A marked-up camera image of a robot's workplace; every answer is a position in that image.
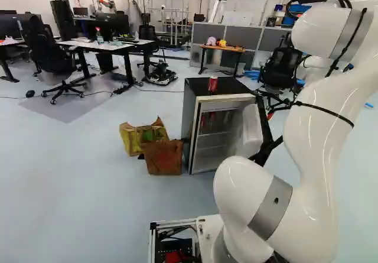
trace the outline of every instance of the pink object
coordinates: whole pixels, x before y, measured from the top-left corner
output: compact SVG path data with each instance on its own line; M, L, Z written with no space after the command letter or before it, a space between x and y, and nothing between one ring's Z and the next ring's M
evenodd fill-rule
M217 39L215 37L209 37L207 39L207 46L216 46L217 45Z

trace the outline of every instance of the gray cubicle partition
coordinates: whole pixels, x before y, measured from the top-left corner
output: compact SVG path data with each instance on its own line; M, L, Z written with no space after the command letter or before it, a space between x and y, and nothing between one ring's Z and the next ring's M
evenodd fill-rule
M246 52L240 62L246 63L246 70L259 68L271 52L279 46L282 37L291 29L278 27L238 27L234 25L213 24L209 22L195 22L193 24L190 66L201 66L202 49L200 45L207 42L209 37L224 39L232 46L243 46ZM229 51L207 50L205 65L208 69L231 71L236 62L236 54Z

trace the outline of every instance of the red soda can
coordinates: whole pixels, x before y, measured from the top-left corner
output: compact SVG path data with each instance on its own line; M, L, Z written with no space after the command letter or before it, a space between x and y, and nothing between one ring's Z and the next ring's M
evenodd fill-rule
M207 89L210 92L215 92L218 88L218 77L212 76L208 78L208 87Z

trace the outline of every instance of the mini fridge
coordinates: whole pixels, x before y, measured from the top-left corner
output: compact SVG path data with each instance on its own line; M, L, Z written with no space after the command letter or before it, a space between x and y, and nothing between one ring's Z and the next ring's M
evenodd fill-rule
M263 142L255 96L233 77L219 77L215 93L208 77L185 79L181 137L190 174L216 170L232 155L251 157Z

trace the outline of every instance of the yellow object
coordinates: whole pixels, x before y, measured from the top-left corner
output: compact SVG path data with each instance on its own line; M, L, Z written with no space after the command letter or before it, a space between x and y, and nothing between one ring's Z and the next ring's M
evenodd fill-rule
M141 144L154 141L169 141L167 131L160 117L151 125L134 127L127 122L119 125L120 136L130 156L143 153Z
M219 46L225 47L226 45L227 45L227 41L225 41L225 40L220 40L219 41Z

